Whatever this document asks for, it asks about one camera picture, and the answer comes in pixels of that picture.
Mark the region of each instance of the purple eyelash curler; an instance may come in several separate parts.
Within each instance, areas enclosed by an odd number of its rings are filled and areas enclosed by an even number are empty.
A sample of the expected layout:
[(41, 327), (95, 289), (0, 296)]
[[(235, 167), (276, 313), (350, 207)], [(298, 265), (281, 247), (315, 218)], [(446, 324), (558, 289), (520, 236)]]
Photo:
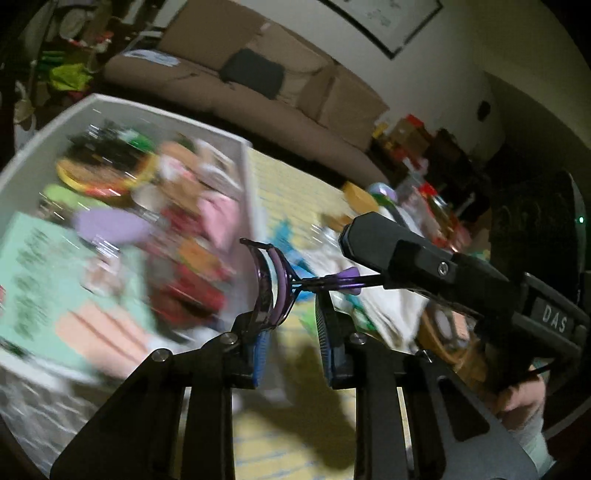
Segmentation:
[[(325, 277), (300, 278), (285, 255), (272, 244), (263, 244), (247, 238), (241, 238), (240, 243), (248, 247), (255, 261), (259, 296), (254, 308), (253, 319), (262, 328), (273, 329), (282, 324), (302, 291), (317, 293), (338, 290), (358, 295), (362, 288), (380, 286), (384, 283), (382, 275), (359, 275), (357, 267), (349, 267), (342, 272)], [(262, 251), (269, 255), (277, 275), (277, 299), (274, 306), (271, 270)]]

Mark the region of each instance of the couch cushion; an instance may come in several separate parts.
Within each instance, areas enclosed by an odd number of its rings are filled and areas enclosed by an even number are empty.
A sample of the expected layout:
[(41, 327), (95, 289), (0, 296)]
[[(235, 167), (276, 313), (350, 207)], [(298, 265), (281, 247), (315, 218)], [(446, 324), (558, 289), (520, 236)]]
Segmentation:
[(318, 120), (320, 110), (329, 94), (335, 72), (336, 65), (331, 64), (315, 73), (306, 83), (297, 99), (297, 107), (312, 120)]
[(318, 122), (350, 144), (367, 150), (374, 123), (387, 109), (371, 87), (339, 65)]
[(264, 22), (262, 15), (231, 0), (189, 0), (158, 49), (219, 71)]
[(160, 65), (153, 61), (116, 55), (105, 65), (105, 80), (123, 87), (160, 93), (171, 80), (189, 77), (202, 72), (198, 65), (186, 60), (174, 67)]
[(109, 60), (104, 72), (108, 82), (152, 93), (195, 111), (211, 111), (213, 98), (224, 94), (216, 72), (187, 60), (167, 67), (117, 55)]
[(214, 99), (213, 113), (280, 147), (326, 167), (365, 187), (387, 179), (359, 149), (321, 127), (299, 110), (269, 100), (242, 85), (224, 84)]
[(248, 44), (253, 51), (285, 67), (285, 79), (277, 98), (291, 106), (297, 105), (302, 90), (313, 75), (333, 63), (326, 54), (302, 40), (272, 23)]

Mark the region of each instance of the white storage bin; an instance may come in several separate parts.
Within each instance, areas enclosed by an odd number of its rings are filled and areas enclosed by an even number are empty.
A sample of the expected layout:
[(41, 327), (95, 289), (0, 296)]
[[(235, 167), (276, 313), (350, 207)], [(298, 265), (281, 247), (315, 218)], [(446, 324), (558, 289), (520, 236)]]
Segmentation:
[[(245, 193), (240, 201), (242, 222), (230, 250), (237, 275), (228, 306), (221, 314), (229, 328), (237, 314), (252, 309), (257, 295), (254, 263), (238, 238), (264, 241), (265, 228), (257, 207), (256, 180), (248, 163), (250, 143), (225, 131), (147, 105), (89, 96), (43, 128), (0, 175), (0, 239), (15, 212), (33, 214), (38, 192), (48, 183), (59, 183), (55, 163), (68, 147), (68, 138), (82, 133), (89, 124), (102, 125), (106, 119), (133, 127), (156, 141), (174, 133), (201, 138), (237, 163)], [(44, 473), (111, 392), (98, 377), (39, 359), (19, 358), (0, 349), (0, 413)]]

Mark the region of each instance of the brown box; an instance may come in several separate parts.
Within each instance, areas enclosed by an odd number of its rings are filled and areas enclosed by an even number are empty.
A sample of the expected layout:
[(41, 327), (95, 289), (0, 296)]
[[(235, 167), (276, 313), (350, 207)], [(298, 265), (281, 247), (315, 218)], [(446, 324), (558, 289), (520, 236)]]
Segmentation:
[(421, 129), (415, 127), (405, 118), (400, 120), (390, 133), (390, 138), (402, 145), (411, 158), (422, 157), (428, 149), (430, 143), (425, 137)]

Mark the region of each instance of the framed picture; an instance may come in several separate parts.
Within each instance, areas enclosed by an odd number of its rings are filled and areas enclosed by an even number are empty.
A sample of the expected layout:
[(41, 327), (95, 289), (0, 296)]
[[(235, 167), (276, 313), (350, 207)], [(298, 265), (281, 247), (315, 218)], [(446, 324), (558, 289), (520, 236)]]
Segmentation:
[(440, 0), (319, 0), (393, 59), (443, 8)]

